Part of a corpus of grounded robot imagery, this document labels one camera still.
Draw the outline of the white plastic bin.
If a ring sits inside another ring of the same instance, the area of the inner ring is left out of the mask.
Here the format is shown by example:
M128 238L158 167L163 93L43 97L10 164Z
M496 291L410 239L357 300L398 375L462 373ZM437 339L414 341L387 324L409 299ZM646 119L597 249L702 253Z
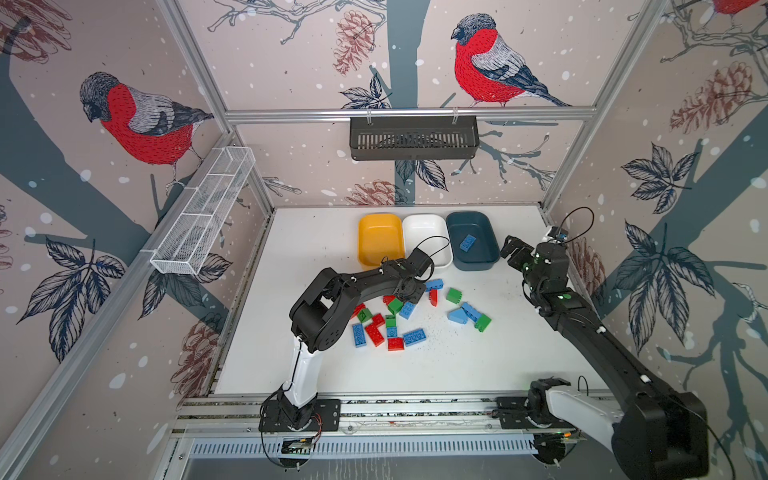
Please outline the white plastic bin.
M436 214L414 214L402 221L405 254L418 248L428 254L437 270L453 263L453 251L446 220Z

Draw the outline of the yellow plastic bin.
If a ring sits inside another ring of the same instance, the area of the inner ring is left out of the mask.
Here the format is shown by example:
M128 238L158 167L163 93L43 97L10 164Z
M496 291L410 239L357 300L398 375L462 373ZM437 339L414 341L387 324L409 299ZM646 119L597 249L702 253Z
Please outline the yellow plastic bin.
M379 266L383 260L405 257L402 221L389 213L365 215L359 221L358 261L364 268Z

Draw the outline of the teal plastic bin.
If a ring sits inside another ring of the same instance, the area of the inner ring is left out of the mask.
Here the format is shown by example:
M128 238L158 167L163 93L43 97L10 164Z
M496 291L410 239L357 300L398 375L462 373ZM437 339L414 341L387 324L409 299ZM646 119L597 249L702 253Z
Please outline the teal plastic bin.
M453 263L461 271L485 271L499 259L500 248L488 217L479 211L459 211L446 218Z

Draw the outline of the light blue lego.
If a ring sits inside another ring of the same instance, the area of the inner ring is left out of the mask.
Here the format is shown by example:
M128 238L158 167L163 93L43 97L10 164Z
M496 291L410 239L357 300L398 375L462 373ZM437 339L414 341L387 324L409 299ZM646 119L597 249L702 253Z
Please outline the light blue lego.
M470 317L467 315L466 311L462 308L458 308L455 310L450 311L447 314L447 318L457 324L467 324L470 320Z

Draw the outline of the blue long lego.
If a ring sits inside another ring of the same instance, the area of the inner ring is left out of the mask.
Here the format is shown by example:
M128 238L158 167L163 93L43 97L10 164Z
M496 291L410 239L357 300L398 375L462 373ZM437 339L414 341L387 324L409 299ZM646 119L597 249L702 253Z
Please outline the blue long lego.
M468 252L475 242L476 237L474 235L468 234L460 243L460 250L463 252Z

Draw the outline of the blue lego diagonal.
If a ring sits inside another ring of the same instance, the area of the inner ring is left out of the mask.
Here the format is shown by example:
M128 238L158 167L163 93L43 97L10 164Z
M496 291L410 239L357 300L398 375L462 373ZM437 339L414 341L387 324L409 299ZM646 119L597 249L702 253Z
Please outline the blue lego diagonal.
M464 303L461 305L461 309L463 310L463 312L465 313L465 315L466 315L466 316L467 316L469 319L471 319L473 322L476 322L476 321L477 321L477 320L479 320L479 319L480 319L480 317L482 316L482 313L481 313L481 312L479 312L479 311L478 311L476 308L474 308L473 306L471 306L469 303L466 303L466 302L464 302Z

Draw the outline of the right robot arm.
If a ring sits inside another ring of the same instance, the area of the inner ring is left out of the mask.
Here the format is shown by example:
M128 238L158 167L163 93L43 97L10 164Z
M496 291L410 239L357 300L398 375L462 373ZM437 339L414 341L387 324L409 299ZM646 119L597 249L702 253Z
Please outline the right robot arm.
M563 244L531 246L509 236L500 255L522 274L523 293L538 314L588 361L611 391L599 400L560 378L532 382L528 420L566 422L611 451L630 479L688 479L709 471L707 412L692 393L677 392L640 363L568 286Z

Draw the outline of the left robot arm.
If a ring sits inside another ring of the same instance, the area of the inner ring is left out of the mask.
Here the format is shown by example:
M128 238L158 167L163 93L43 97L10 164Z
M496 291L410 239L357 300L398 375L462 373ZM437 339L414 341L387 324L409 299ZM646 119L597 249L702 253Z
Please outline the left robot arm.
M406 258L385 260L359 273L323 269L290 309L293 368L283 385L262 403L258 430L336 431L340 402L318 399L324 352L342 337L359 305L388 295L415 303L426 292L425 275L434 269L432 258L418 248Z

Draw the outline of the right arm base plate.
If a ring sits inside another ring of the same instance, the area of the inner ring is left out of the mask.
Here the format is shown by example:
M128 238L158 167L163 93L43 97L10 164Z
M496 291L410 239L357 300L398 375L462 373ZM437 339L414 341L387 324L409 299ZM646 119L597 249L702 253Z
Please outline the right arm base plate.
M495 403L491 417L500 422L502 429L576 430L576 427L570 423L554 417L545 419L532 417L532 410L529 408L529 400L526 396L501 396L495 399Z

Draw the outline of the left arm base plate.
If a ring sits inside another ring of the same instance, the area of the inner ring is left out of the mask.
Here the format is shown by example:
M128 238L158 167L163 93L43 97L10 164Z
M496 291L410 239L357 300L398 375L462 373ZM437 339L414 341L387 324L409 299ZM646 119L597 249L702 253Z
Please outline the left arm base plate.
M270 399L260 408L260 433L336 432L339 429L341 402L314 399L299 408L287 398Z

